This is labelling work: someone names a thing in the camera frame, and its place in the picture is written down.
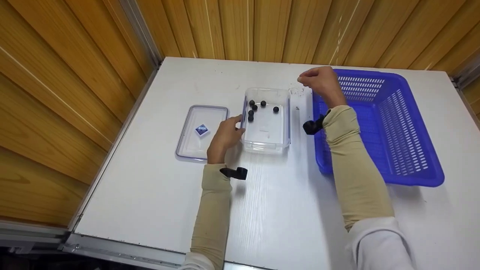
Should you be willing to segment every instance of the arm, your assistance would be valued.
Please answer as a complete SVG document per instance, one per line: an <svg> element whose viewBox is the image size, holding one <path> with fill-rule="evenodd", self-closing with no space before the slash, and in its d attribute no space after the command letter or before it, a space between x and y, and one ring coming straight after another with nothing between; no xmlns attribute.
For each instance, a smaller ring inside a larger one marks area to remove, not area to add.
<svg viewBox="0 0 480 270"><path fill-rule="evenodd" d="M241 115L231 117L218 127L207 150L202 179L202 197L193 228L192 246L180 269L221 270L225 257L230 221L230 179L220 169L226 167L227 149L240 141L244 129L236 129Z"/></svg>
<svg viewBox="0 0 480 270"><path fill-rule="evenodd" d="M298 81L332 108L324 128L353 265L362 270L413 269L385 182L360 138L357 115L347 105L336 73L331 67L313 68Z"/></svg>

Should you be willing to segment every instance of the wooden wall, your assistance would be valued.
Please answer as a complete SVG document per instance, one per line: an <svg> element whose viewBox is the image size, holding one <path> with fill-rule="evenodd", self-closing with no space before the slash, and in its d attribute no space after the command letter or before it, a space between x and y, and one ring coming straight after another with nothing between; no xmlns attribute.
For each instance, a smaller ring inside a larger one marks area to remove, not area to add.
<svg viewBox="0 0 480 270"><path fill-rule="evenodd" d="M480 0L137 3L164 56L456 75L480 54Z"/></svg>
<svg viewBox="0 0 480 270"><path fill-rule="evenodd" d="M151 72L118 0L0 0L0 216L68 225Z"/></svg>

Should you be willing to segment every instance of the white table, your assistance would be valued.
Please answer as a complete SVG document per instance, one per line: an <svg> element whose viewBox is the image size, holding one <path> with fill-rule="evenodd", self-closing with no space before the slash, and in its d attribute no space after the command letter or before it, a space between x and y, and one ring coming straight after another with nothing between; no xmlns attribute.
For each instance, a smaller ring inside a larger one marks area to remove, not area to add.
<svg viewBox="0 0 480 270"><path fill-rule="evenodd" d="M249 172L246 181L231 181L225 260L275 270L347 269L343 251L347 234L335 187L332 179L319 173L313 137L301 128L312 117L312 95L296 79L311 67L166 58L120 136L74 233L134 248L151 247L181 263L190 248L203 169L203 164L175 158L189 107L225 106L230 115L237 115L249 87L290 89L287 154L242 152L230 164ZM437 188L389 186L418 269L477 269L480 132L473 119L444 72L367 70L406 78L445 173L445 183Z"/></svg>

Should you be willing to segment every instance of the white sleeve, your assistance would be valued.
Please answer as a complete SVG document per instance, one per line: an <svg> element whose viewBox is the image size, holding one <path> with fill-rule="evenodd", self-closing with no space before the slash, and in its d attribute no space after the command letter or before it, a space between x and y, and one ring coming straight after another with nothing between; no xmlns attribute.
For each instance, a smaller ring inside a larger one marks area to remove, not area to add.
<svg viewBox="0 0 480 270"><path fill-rule="evenodd" d="M415 260L394 217L356 222L347 251L357 270L413 270Z"/></svg>
<svg viewBox="0 0 480 270"><path fill-rule="evenodd" d="M189 252L179 270L215 270L213 263L204 255Z"/></svg>

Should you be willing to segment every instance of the black clip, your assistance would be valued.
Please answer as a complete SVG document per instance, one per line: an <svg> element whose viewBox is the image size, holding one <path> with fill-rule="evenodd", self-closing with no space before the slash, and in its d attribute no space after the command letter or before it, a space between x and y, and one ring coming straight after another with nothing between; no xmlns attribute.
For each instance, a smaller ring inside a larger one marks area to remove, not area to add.
<svg viewBox="0 0 480 270"><path fill-rule="evenodd" d="M324 119L330 111L327 111L325 115L320 114L316 121L309 120L303 124L303 130L307 135L315 135L324 127Z"/></svg>
<svg viewBox="0 0 480 270"><path fill-rule="evenodd" d="M228 178L233 177L235 179L245 180L247 179L248 170L242 167L237 167L236 170L230 168L222 168L220 169L220 172Z"/></svg>

